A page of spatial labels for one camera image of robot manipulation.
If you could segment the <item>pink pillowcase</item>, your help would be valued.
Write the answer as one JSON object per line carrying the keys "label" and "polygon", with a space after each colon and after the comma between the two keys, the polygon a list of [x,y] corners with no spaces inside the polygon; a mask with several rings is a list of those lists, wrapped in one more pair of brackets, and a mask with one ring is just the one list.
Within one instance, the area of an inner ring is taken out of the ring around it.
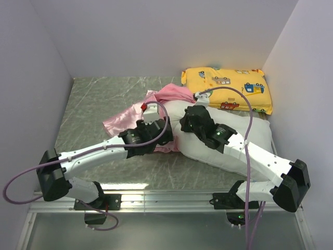
{"label": "pink pillowcase", "polygon": [[195,159],[195,151],[203,148],[203,144],[194,134],[185,134],[180,130],[180,125],[177,122],[179,122],[183,114],[181,111],[176,110],[175,104],[167,104],[170,101],[194,103],[193,93],[188,88],[177,86],[173,83],[166,85],[159,91],[147,91],[144,100],[103,121],[104,129],[108,135],[114,137],[126,129],[133,129],[136,127],[138,120],[143,120],[146,124],[151,124],[154,120],[164,118],[164,111],[157,104],[147,105],[146,103],[149,101],[156,101],[166,106],[172,120],[172,129],[174,132],[174,140],[164,146],[158,145],[155,151],[163,153],[181,152],[185,156]]}

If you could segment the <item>white pillow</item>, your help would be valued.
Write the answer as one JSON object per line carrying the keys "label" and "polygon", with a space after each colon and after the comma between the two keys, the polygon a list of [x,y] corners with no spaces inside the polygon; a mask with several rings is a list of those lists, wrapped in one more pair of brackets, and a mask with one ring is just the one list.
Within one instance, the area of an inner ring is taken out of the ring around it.
{"label": "white pillow", "polygon": [[236,132],[227,139],[229,143],[224,145],[224,152],[221,153],[217,149],[206,146],[194,133],[186,133],[181,130],[180,120],[185,116],[185,109],[193,106],[193,103],[169,101],[163,105],[170,118],[175,146],[180,153],[190,159],[245,177],[248,172],[245,143],[248,147],[256,145],[267,152],[273,152],[271,148],[272,132],[267,120],[253,118],[250,132],[248,136],[245,136],[250,117],[241,117],[207,107],[206,110],[215,124],[226,125]]}

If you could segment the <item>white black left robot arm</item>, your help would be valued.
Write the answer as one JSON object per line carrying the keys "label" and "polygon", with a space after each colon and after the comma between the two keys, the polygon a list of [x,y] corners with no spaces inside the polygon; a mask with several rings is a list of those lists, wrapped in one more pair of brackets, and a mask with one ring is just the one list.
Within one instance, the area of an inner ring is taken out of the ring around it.
{"label": "white black left robot arm", "polygon": [[47,150],[40,161],[42,167],[36,171],[43,200],[53,202],[69,197],[92,209],[102,209],[107,203],[107,195],[100,183],[79,179],[79,173],[110,161],[151,154],[157,146],[173,141],[168,118],[150,124],[139,120],[136,125],[134,129],[78,151],[57,154],[54,149]]}

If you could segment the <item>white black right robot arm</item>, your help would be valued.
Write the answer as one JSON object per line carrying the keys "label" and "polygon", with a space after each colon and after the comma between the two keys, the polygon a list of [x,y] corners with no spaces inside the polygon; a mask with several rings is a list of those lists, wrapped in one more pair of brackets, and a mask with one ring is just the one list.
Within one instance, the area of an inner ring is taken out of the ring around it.
{"label": "white black right robot arm", "polygon": [[267,178],[264,182],[237,181],[226,193],[227,209],[241,208],[247,202],[275,202],[294,213],[309,190],[310,177],[305,162],[280,158],[246,142],[235,129],[215,123],[204,106],[188,106],[180,120],[181,131],[194,134],[207,148],[247,164]]}

